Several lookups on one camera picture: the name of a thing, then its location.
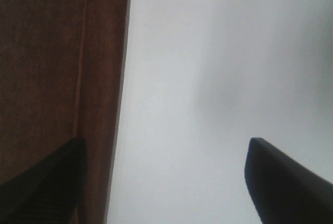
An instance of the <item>white wall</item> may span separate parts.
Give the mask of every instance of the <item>white wall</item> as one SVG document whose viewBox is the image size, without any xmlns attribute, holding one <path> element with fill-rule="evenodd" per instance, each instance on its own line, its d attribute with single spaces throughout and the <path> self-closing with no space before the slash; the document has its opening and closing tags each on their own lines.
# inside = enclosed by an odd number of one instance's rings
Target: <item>white wall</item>
<svg viewBox="0 0 333 224">
<path fill-rule="evenodd" d="M 108 223 L 260 223 L 261 136 L 333 182 L 333 0 L 132 0 Z"/>
</svg>

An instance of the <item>black object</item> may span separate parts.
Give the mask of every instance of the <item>black object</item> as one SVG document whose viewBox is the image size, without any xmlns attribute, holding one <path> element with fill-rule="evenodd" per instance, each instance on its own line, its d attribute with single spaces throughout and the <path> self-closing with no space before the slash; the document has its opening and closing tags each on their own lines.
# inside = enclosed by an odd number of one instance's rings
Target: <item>black object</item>
<svg viewBox="0 0 333 224">
<path fill-rule="evenodd" d="M 262 138 L 250 141 L 245 180 L 264 224 L 333 223 L 333 185 Z"/>
<path fill-rule="evenodd" d="M 84 139 L 72 139 L 26 172 L 0 186 L 1 224 L 65 224 L 84 187 Z"/>
</svg>

